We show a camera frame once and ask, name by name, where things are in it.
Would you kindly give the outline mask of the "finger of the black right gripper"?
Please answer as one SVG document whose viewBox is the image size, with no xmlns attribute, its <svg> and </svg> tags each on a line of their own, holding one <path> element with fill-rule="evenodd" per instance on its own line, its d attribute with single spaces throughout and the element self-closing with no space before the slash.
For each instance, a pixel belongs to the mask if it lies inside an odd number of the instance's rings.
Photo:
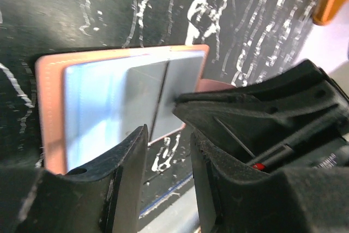
<svg viewBox="0 0 349 233">
<path fill-rule="evenodd" d="M 348 122 L 348 95 L 311 61 L 264 82 L 182 94 L 174 115 L 241 162 L 299 157 Z"/>
</svg>

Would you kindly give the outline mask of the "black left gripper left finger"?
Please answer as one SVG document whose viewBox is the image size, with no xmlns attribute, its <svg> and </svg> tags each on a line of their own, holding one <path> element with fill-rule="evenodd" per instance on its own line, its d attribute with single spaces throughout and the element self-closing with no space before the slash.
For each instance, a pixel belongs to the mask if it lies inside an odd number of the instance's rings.
<svg viewBox="0 0 349 233">
<path fill-rule="evenodd" d="M 1 167 L 1 232 L 136 232 L 147 126 L 65 175 Z"/>
</svg>

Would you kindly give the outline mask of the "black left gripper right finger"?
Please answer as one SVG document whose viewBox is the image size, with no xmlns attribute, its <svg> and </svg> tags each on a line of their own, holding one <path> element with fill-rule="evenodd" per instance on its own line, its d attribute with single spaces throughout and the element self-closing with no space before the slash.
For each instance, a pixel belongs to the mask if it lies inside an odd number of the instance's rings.
<svg viewBox="0 0 349 233">
<path fill-rule="evenodd" d="M 202 232 L 348 232 L 348 168 L 267 174 L 191 135 Z"/>
</svg>

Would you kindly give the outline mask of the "grey credit card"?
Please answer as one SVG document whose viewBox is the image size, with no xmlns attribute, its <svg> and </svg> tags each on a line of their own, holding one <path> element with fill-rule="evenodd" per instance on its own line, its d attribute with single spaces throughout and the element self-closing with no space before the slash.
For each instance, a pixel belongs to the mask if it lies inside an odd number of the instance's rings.
<svg viewBox="0 0 349 233">
<path fill-rule="evenodd" d="M 163 84 L 165 62 L 132 67 L 127 71 L 123 102 L 122 134 L 127 136 L 137 127 L 151 129 Z"/>
<path fill-rule="evenodd" d="M 204 57 L 203 51 L 183 51 L 170 58 L 151 141 L 157 141 L 183 128 L 184 123 L 172 113 L 172 110 L 181 94 L 196 90 Z"/>
</svg>

